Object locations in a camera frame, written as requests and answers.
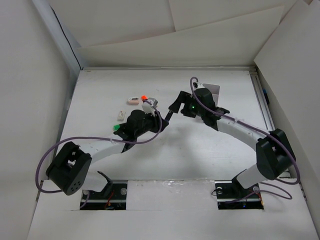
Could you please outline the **purple highlighter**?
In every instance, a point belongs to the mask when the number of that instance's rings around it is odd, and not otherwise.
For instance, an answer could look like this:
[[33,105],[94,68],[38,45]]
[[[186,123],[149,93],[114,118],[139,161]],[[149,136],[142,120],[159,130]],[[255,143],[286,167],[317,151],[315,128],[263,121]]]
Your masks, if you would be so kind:
[[164,120],[169,123],[170,119],[173,116],[173,112],[171,110],[168,111],[167,115],[165,116]]

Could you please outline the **green highlighter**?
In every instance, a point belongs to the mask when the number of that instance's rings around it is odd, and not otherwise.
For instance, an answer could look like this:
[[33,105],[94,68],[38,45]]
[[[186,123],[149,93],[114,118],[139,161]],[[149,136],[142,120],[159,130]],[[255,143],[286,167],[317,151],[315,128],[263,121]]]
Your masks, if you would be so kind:
[[112,127],[112,130],[115,132],[117,131],[118,129],[120,128],[120,125],[119,124],[116,124]]

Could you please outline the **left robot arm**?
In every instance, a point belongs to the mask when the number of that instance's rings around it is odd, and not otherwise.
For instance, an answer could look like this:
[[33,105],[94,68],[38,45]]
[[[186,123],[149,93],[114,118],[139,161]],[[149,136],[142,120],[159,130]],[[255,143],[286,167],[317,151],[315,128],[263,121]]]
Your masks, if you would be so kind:
[[133,110],[125,123],[119,124],[109,140],[100,138],[84,145],[68,141],[46,170],[46,176],[67,196],[84,185],[90,165],[111,155],[121,154],[137,145],[147,132],[158,134],[169,125],[159,113]]

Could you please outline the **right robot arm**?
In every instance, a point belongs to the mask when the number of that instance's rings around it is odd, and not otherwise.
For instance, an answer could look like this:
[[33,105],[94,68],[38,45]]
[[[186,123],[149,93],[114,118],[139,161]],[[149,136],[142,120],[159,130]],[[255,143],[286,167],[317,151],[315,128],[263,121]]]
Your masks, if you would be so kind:
[[256,163],[231,180],[230,194],[233,201],[258,193],[258,190],[253,189],[258,183],[277,180],[289,167],[297,166],[289,140],[281,129],[268,132],[237,120],[230,115],[229,110],[216,106],[207,88],[199,88],[192,93],[181,91],[168,109],[170,114],[200,117],[208,127],[238,139],[255,151]]

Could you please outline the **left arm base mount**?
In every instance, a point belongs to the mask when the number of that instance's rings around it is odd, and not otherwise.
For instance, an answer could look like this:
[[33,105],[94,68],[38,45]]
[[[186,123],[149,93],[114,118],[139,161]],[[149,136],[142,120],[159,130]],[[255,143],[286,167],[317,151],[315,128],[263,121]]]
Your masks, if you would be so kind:
[[122,211],[127,207],[127,180],[112,180],[101,171],[88,173],[84,185],[79,209]]

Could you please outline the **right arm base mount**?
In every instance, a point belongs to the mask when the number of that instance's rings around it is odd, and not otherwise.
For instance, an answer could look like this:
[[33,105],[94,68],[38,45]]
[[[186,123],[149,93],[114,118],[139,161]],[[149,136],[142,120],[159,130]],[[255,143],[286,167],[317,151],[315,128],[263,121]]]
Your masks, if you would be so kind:
[[263,210],[259,183],[265,180],[257,168],[245,169],[231,180],[216,180],[211,195],[219,210]]

